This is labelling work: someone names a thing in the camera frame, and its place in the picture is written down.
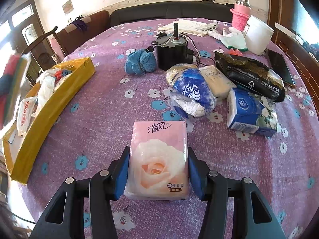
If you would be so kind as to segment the pink rose tissue pack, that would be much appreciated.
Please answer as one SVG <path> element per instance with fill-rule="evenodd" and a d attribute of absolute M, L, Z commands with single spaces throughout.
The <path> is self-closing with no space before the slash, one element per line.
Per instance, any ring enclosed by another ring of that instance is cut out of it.
<path fill-rule="evenodd" d="M 134 122 L 124 195 L 183 200 L 188 190 L 187 126 L 183 121 Z"/>

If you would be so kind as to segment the blue floral tissue pack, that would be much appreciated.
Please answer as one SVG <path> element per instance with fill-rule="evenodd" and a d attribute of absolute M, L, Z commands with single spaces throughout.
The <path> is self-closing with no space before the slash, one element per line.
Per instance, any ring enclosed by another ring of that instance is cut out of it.
<path fill-rule="evenodd" d="M 279 121 L 270 99 L 232 88 L 227 96 L 227 106 L 229 129 L 267 137 L 277 132 Z"/>

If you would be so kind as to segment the beige facial tissue pack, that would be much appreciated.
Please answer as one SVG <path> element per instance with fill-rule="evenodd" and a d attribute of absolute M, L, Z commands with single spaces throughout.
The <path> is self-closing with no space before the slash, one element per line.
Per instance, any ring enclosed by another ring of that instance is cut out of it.
<path fill-rule="evenodd" d="M 200 67 L 199 70 L 217 100 L 226 99 L 229 91 L 232 88 L 237 88 L 237 86 L 214 65 Z"/>

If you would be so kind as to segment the blue Vinda tissue bag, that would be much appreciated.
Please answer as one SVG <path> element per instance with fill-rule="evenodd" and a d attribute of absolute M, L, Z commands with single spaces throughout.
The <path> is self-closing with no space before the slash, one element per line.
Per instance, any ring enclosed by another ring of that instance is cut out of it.
<path fill-rule="evenodd" d="M 184 119 L 195 121 L 210 114 L 217 99 L 199 68 L 193 64 L 177 64 L 166 71 L 171 105 Z"/>

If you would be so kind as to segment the striped sponge stack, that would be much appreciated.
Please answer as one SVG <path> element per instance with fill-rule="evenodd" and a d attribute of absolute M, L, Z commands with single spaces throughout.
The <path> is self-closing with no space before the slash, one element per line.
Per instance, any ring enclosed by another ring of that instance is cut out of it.
<path fill-rule="evenodd" d="M 21 89 L 31 63 L 29 53 L 15 53 L 8 59 L 1 76 L 1 129 L 15 117 Z"/>

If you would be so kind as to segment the blue cloth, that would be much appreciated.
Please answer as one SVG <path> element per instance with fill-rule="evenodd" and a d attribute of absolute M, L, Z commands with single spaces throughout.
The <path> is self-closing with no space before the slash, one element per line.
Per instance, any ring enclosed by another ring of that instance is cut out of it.
<path fill-rule="evenodd" d="M 124 70 L 127 74 L 143 75 L 157 69 L 156 58 L 153 52 L 146 49 L 133 51 L 127 55 Z"/>

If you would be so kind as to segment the yellow cardboard box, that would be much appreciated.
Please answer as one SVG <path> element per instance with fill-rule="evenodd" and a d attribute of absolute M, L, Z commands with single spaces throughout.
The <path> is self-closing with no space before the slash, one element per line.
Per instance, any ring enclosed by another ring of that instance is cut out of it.
<path fill-rule="evenodd" d="M 57 91 L 33 119 L 25 137 L 17 134 L 16 123 L 3 135 L 5 165 L 12 180 L 26 184 L 37 154 L 59 115 L 67 104 L 95 73 L 91 58 L 78 58 L 56 65 L 72 70 Z"/>

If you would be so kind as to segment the purple floral tablecloth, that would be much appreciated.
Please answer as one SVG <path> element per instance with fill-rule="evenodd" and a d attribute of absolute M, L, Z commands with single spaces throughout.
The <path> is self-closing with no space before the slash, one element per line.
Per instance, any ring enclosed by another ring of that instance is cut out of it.
<path fill-rule="evenodd" d="M 145 123 L 147 139 L 168 135 L 171 152 L 181 117 L 169 105 L 165 73 L 127 75 L 132 51 L 146 48 L 166 20 L 121 24 L 89 39 L 67 61 L 89 57 L 95 73 L 58 116 L 21 186 L 38 219 L 67 177 L 92 177 L 130 145 L 134 123 Z M 318 209 L 318 97 L 293 64 L 295 87 L 276 104 L 279 120 L 271 138 L 228 129 L 227 102 L 189 127 L 188 146 L 225 177 L 249 176 L 270 203 L 287 238 L 301 238 Z M 119 238 L 196 238 L 206 204 L 194 193 L 186 200 L 149 201 L 121 197 L 112 203 Z"/>

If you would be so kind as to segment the white red plastic bag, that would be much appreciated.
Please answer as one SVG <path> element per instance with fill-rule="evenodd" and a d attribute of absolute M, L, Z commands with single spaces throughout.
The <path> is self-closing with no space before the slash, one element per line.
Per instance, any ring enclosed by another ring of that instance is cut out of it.
<path fill-rule="evenodd" d="M 18 136 L 25 137 L 27 135 L 31 121 L 31 115 L 33 114 L 36 104 L 37 97 L 28 97 L 20 102 L 16 120 Z"/>

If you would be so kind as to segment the black snack bag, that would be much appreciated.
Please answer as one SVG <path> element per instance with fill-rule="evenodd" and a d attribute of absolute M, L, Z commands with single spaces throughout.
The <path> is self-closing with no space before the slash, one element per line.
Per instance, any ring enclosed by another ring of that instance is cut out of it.
<path fill-rule="evenodd" d="M 282 78 L 262 62 L 219 52 L 214 56 L 216 67 L 235 85 L 275 103 L 284 101 L 286 91 Z"/>

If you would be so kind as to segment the wooden chair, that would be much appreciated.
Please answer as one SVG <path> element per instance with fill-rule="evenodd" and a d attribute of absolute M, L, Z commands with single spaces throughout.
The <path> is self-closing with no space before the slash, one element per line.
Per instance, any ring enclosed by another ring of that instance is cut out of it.
<path fill-rule="evenodd" d="M 51 31 L 42 34 L 39 38 L 28 45 L 22 52 L 23 55 L 31 53 L 35 62 L 39 65 L 41 70 L 47 70 L 56 65 L 55 61 L 52 58 L 52 56 L 55 54 L 55 51 L 48 40 L 50 36 L 53 36 L 53 38 L 55 38 L 58 47 L 63 53 L 63 57 L 66 57 L 68 55 L 65 46 L 62 44 L 61 39 L 56 33 L 57 29 L 58 27 L 55 26 Z"/>

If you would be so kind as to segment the white work glove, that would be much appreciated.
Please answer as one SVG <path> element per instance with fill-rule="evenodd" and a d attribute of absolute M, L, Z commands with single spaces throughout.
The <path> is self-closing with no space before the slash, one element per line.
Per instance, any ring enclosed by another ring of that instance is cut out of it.
<path fill-rule="evenodd" d="M 242 31 L 234 27 L 223 28 L 222 33 L 213 29 L 208 31 L 208 35 L 219 40 L 228 49 L 238 49 L 241 52 L 248 51 Z"/>

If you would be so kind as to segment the white plastic jar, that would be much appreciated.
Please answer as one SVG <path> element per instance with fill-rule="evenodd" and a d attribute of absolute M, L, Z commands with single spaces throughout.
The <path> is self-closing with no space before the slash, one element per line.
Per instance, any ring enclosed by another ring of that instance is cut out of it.
<path fill-rule="evenodd" d="M 262 55 L 273 34 L 274 30 L 269 25 L 253 15 L 247 20 L 243 31 L 248 50 L 256 55 Z"/>

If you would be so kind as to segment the paper notebook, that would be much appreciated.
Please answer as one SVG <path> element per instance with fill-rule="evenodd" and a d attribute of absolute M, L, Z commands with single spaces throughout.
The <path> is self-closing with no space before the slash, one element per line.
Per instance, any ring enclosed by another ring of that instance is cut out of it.
<path fill-rule="evenodd" d="M 158 31 L 173 33 L 175 23 L 178 24 L 179 33 L 185 33 L 188 35 L 195 35 L 199 37 L 204 37 L 208 33 L 208 31 L 215 30 L 218 27 L 218 24 L 216 21 L 212 21 L 210 23 L 202 23 L 202 22 L 180 19 L 178 21 L 169 23 L 167 25 L 159 26 Z"/>

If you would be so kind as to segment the black sofa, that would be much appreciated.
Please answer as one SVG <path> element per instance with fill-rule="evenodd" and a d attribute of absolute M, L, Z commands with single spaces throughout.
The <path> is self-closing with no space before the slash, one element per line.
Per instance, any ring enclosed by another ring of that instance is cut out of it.
<path fill-rule="evenodd" d="M 172 1 L 136 5 L 117 9 L 110 14 L 110 26 L 138 21 L 174 19 L 174 18 L 205 18 L 222 22 L 231 22 L 231 9 L 234 4 L 219 4 L 214 0 Z"/>

